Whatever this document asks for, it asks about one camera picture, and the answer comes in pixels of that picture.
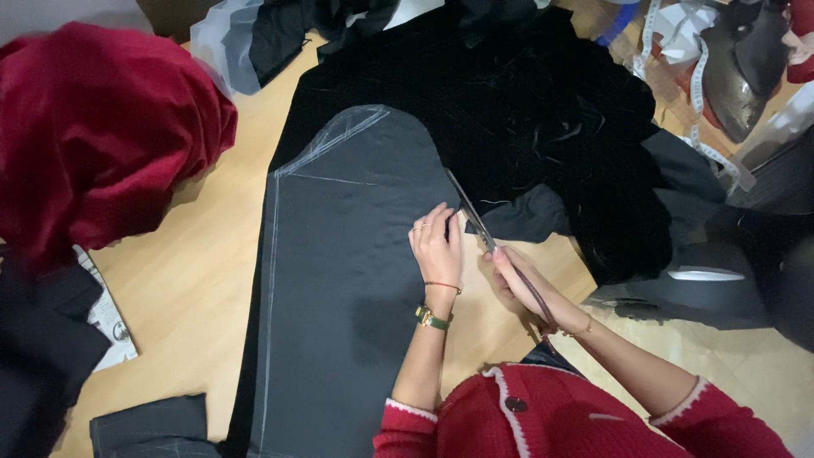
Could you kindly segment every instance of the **woman's right hand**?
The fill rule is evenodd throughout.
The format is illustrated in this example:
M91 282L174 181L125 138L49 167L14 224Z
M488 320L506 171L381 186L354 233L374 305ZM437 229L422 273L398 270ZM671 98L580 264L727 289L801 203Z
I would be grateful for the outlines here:
M492 277L504 296L520 301L531 312L545 319L540 304L514 271L517 267L543 297L551 315L563 331L580 332L588 327L588 315L563 296L528 260L511 247L503 246L495 249L494 253L486 253L484 261L494 264Z

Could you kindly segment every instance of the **button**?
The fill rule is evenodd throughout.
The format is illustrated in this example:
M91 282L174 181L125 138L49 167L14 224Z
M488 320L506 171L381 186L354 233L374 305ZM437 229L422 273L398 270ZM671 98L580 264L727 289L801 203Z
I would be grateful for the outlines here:
M512 412L525 412L528 409L526 401L523 401L520 398L506 398L504 404L506 405L506 408Z

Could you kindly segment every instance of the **wristwatch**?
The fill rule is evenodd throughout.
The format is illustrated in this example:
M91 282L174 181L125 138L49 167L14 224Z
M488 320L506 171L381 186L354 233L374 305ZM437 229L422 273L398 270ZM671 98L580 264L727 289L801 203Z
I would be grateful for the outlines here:
M443 321L441 318L434 316L432 311L430 311L430 309L423 304L420 304L418 309L415 310L415 315L418 317L418 322L422 326L432 326L433 328L440 329L441 331L446 331L449 329L449 323L453 320L453 317L450 315L449 321Z

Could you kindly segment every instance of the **wooden table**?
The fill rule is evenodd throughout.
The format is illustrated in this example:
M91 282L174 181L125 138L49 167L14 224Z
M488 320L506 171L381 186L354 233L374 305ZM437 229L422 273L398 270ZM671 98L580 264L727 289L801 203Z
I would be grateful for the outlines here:
M246 334L266 170L300 74L316 65L317 36L259 94L237 100L234 148L204 180L176 194L158 231L91 253L140 356L90 377L70 412L54 457L92 456L88 422L170 396L207 393L209 437L226 436ZM455 307L444 394L484 362L519 360L534 345L517 315L498 301L474 236L466 235L464 293ZM566 296L596 286L565 237L513 244Z

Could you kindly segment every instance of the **sleeve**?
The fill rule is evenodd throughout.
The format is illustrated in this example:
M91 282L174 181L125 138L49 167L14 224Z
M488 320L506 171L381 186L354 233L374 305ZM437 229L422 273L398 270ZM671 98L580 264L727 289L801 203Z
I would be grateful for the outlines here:
M703 377L678 407L651 418L650 424L696 458L794 458L751 409L738 406Z
M435 458L438 417L388 399L382 429L373 438L374 458Z

